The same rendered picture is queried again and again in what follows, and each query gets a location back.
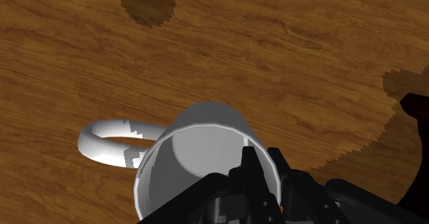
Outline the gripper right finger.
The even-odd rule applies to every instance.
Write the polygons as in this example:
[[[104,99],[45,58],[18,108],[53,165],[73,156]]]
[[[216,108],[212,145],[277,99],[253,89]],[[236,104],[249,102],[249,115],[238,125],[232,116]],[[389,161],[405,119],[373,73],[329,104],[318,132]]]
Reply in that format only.
[[[320,185],[305,171],[289,167],[278,148],[267,149],[281,178],[287,221],[301,224],[429,224],[398,205],[343,179]]]

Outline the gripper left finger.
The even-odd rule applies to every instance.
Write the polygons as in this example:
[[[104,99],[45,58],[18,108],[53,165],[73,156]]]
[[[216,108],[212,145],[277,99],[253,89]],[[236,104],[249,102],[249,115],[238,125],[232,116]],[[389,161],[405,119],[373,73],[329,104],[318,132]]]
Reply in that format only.
[[[210,173],[137,224],[285,224],[256,151],[228,175]]]

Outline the white mug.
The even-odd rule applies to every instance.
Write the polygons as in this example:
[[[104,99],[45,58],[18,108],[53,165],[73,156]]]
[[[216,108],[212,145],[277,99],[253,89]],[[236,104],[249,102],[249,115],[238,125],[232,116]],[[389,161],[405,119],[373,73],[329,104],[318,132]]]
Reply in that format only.
[[[242,148],[255,149],[267,187],[281,197],[275,163],[245,118],[222,102],[199,102],[168,126],[101,120],[80,131],[80,153],[102,164],[137,170],[135,209],[144,219],[206,175],[240,166]]]

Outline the black curved object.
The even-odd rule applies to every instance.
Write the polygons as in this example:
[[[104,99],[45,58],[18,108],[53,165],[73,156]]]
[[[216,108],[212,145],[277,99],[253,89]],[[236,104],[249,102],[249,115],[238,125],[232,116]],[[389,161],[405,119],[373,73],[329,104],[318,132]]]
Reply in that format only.
[[[421,164],[398,206],[429,220],[429,96],[407,93],[399,101],[404,112],[417,121],[421,140]]]

